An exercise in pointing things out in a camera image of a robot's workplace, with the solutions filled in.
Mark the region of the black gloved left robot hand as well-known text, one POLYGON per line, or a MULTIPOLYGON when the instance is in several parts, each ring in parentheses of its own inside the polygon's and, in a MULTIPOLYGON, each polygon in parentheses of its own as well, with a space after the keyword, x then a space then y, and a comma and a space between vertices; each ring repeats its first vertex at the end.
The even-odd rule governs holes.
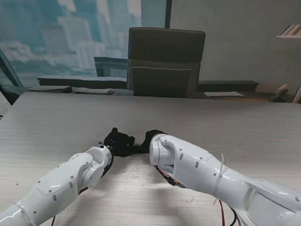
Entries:
POLYGON ((117 128, 112 128, 111 132, 104 139, 103 144, 111 147, 114 156, 128 157, 132 154, 132 147, 135 143, 133 136, 118 132, 117 128))

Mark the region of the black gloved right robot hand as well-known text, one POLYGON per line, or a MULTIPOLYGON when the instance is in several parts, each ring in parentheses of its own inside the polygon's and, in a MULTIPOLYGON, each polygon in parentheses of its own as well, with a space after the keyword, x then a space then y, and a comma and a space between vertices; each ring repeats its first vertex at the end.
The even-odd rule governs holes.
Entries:
POLYGON ((163 131, 160 131, 160 130, 156 130, 156 129, 146 132, 145 140, 140 146, 140 152, 141 153, 148 153, 149 152, 149 147, 150 147, 151 140, 154 136, 156 136, 158 134, 166 134, 166 133, 163 132, 163 131))

